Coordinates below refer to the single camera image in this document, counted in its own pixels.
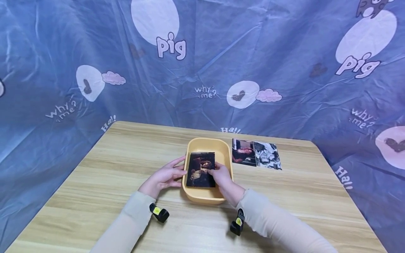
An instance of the wood grain surface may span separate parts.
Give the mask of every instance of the wood grain surface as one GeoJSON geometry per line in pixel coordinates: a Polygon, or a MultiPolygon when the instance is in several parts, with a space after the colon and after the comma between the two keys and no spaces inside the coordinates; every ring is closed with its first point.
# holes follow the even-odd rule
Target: wood grain surface
{"type": "MultiPolygon", "coordinates": [[[[6,252],[89,252],[142,182],[196,137],[275,143],[282,170],[234,164],[235,182],[308,223],[340,253],[386,252],[313,143],[130,122],[109,128],[6,252]]],[[[248,228],[232,236],[236,211],[226,202],[203,206],[170,189],[158,205],[170,217],[164,225],[152,217],[135,252],[284,252],[248,228]]]]}

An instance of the wrist tracker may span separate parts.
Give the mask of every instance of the wrist tracker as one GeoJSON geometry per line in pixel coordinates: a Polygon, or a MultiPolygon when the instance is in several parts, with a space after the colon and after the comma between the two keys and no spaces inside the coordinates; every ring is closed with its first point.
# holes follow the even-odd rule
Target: wrist tracker
{"type": "Polygon", "coordinates": [[[149,210],[161,223],[164,223],[167,220],[167,218],[169,218],[170,215],[166,209],[158,208],[155,203],[150,204],[149,210]]]}
{"type": "Polygon", "coordinates": [[[245,223],[245,214],[243,213],[242,209],[238,210],[238,217],[236,217],[236,220],[232,221],[230,224],[230,231],[237,236],[241,235],[241,232],[243,231],[243,225],[245,223]]]}

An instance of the sleeve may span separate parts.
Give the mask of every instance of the sleeve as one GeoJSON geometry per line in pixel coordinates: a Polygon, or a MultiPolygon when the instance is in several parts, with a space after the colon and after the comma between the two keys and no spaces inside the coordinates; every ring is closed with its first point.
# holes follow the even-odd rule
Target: sleeve
{"type": "Polygon", "coordinates": [[[90,253],[130,253],[150,221],[152,213],[149,206],[155,201],[141,192],[133,193],[90,253]]]}
{"type": "Polygon", "coordinates": [[[245,222],[253,231],[272,238],[289,252],[337,253],[313,228],[251,189],[245,191],[236,209],[243,210],[245,222]]]}

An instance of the photo print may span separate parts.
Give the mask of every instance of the photo print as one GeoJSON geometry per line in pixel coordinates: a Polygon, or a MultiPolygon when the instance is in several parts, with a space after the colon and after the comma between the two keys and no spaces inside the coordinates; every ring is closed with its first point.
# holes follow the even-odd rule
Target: photo print
{"type": "Polygon", "coordinates": [[[271,143],[254,142],[256,166],[281,170],[277,147],[271,143]]]}
{"type": "Polygon", "coordinates": [[[215,187],[214,178],[208,173],[208,170],[214,169],[214,152],[191,153],[186,185],[188,187],[215,187]]]}
{"type": "Polygon", "coordinates": [[[248,140],[232,140],[232,162],[256,167],[254,143],[248,140]]]}
{"type": "Polygon", "coordinates": [[[281,170],[280,156],[272,143],[233,139],[232,162],[281,170]]]}

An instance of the person's hand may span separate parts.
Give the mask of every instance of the person's hand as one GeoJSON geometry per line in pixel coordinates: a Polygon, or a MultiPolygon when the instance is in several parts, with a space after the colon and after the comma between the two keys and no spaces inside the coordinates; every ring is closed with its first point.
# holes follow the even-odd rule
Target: person's hand
{"type": "Polygon", "coordinates": [[[209,170],[208,173],[212,175],[215,183],[218,184],[224,198],[231,206],[236,207],[242,199],[245,189],[232,181],[228,168],[215,162],[215,170],[209,170]]]}
{"type": "Polygon", "coordinates": [[[177,182],[175,179],[181,178],[187,174],[187,171],[184,170],[184,164],[176,165],[184,160],[185,156],[177,158],[157,170],[139,187],[138,191],[157,199],[162,189],[181,187],[181,182],[177,182]]]}
{"type": "Polygon", "coordinates": [[[215,170],[208,170],[208,173],[214,178],[220,190],[222,187],[232,182],[228,168],[219,162],[215,162],[215,170]]]}

